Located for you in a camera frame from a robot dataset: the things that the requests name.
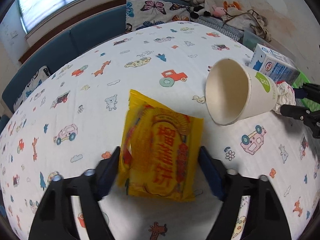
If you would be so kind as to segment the white paper wrapper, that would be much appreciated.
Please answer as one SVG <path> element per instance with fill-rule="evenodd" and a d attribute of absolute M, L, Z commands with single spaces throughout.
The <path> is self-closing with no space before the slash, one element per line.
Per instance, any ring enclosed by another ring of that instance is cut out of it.
<path fill-rule="evenodd" d="M 295 106 L 296 105 L 296 100 L 295 100 L 295 91 L 293 90 L 292 86 L 289 85 L 285 81 L 280 81 L 276 83 L 276 88 L 277 88 L 277 100 L 276 100 L 276 105 L 273 108 L 273 111 L 279 115 L 280 113 L 280 108 L 283 105 L 291 105 Z"/>

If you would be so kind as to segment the blue white milk carton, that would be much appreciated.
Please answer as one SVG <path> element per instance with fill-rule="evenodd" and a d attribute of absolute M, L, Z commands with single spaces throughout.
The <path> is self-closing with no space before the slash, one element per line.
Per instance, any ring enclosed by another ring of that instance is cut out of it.
<path fill-rule="evenodd" d="M 255 46 L 249 68 L 261 72 L 274 82 L 285 81 L 289 85 L 292 85 L 300 74 L 290 58 L 261 44 Z"/>

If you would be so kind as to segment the white paper cup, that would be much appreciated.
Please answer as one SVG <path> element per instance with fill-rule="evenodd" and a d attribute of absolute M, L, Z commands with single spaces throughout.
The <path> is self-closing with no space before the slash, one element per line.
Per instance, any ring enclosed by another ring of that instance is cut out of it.
<path fill-rule="evenodd" d="M 238 61 L 224 58 L 209 71 L 206 105 L 213 121 L 222 126 L 271 111 L 277 102 L 277 86 L 268 76 Z"/>

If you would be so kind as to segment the yellow durian cake packet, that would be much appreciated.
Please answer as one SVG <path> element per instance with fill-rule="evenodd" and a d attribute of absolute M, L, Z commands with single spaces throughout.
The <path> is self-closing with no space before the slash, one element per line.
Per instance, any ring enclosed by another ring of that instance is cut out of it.
<path fill-rule="evenodd" d="M 131 90 L 117 184 L 135 197 L 191 202 L 204 120 Z"/>

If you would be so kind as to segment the green plastic basket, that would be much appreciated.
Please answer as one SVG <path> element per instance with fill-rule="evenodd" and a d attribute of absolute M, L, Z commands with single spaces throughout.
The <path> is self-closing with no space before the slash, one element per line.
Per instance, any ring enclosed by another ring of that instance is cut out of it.
<path fill-rule="evenodd" d="M 311 83 L 303 72 L 300 72 L 292 84 L 296 98 L 311 111 L 319 111 L 319 85 Z"/>

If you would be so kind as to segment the clear plastic storage box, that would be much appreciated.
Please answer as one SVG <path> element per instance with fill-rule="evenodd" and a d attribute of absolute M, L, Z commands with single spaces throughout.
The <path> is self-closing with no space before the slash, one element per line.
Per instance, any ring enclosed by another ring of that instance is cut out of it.
<path fill-rule="evenodd" d="M 290 58 L 294 63 L 297 63 L 297 59 L 295 55 L 293 55 L 291 51 L 285 48 L 280 42 L 278 42 L 275 39 L 273 39 L 271 42 L 267 42 L 262 38 L 260 38 L 259 36 L 255 35 L 255 33 L 253 33 L 253 31 L 249 30 L 248 28 L 244 30 L 244 35 L 242 37 L 242 44 L 246 46 L 248 49 L 250 49 L 251 51 L 255 50 L 255 47 L 257 44 L 261 44 L 263 46 L 276 50 L 277 52 Z"/>

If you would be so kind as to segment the crumpled beige cloth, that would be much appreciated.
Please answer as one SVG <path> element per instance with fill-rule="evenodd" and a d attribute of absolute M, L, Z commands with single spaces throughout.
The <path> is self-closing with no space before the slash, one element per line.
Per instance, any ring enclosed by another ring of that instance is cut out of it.
<path fill-rule="evenodd" d="M 231 27 L 250 31 L 267 42 L 272 41 L 272 36 L 267 29 L 268 19 L 253 9 L 246 12 L 238 9 L 228 11 L 222 16 L 222 20 L 224 24 Z"/>

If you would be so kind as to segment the cartoon print tablecloth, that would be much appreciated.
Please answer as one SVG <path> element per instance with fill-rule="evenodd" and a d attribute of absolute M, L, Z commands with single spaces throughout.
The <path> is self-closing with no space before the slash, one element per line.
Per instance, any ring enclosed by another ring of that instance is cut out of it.
<path fill-rule="evenodd" d="M 319 200 L 319 141 L 301 122 L 273 112 L 218 126 L 207 110 L 210 67 L 223 58 L 248 64 L 252 56 L 207 26 L 171 22 L 117 37 L 54 71 L 1 133 L 1 186 L 14 233 L 28 238 L 53 175 L 78 176 L 120 145 L 134 89 L 202 118 L 201 144 L 226 167 L 267 175 L 298 239 Z"/>

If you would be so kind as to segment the orange fox plush toy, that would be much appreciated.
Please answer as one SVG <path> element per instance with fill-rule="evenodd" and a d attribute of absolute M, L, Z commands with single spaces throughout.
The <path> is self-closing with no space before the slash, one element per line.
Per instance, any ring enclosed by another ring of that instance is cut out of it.
<path fill-rule="evenodd" d="M 233 1 L 232 3 L 228 3 L 227 1 L 224 1 L 223 7 L 227 12 L 234 11 L 234 10 L 241 10 L 241 6 L 236 1 Z"/>

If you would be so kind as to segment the pink pig plush toy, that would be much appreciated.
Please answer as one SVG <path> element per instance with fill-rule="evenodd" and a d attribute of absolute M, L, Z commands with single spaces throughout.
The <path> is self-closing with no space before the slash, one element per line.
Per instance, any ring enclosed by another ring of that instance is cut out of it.
<path fill-rule="evenodd" d="M 213 8 L 213 16 L 216 18 L 222 18 L 222 16 L 226 15 L 226 10 L 224 7 L 214 7 Z"/>

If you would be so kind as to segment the cow plush toy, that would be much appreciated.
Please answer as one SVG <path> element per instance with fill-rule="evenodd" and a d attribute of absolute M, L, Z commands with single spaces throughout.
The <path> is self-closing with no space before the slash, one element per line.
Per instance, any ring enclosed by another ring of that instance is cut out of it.
<path fill-rule="evenodd" d="M 194 7 L 191 10 L 190 17 L 197 19 L 200 16 L 213 16 L 214 7 L 216 6 L 214 0 L 193 0 Z"/>

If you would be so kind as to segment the small butterfly pillow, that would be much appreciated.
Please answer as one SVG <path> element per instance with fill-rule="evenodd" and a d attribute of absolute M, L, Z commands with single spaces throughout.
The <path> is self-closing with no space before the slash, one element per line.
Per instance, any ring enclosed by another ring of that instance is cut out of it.
<path fill-rule="evenodd" d="M 14 111 L 16 111 L 20 107 L 20 105 L 32 94 L 32 92 L 37 87 L 39 87 L 46 79 L 48 79 L 48 77 L 50 77 L 50 71 L 48 67 L 41 67 L 15 100 L 15 103 L 13 105 Z"/>

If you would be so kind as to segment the butterfly print pillow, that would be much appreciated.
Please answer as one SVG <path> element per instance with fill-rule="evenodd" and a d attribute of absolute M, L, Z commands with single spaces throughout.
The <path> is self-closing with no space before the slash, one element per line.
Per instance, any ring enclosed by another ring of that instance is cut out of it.
<path fill-rule="evenodd" d="M 190 21 L 190 7 L 161 0 L 126 0 L 126 32 L 174 21 Z"/>

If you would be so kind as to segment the blue sofa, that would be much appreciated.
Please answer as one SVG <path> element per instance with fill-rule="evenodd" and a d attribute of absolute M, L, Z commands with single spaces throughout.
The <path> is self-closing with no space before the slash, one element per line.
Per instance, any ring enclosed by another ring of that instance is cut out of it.
<path fill-rule="evenodd" d="M 9 114 L 14 113 L 14 104 L 34 74 L 47 66 L 54 74 L 66 63 L 71 62 L 90 49 L 125 34 L 126 5 L 107 7 L 54 36 L 35 51 L 20 67 L 17 74 L 4 89 L 1 100 Z"/>

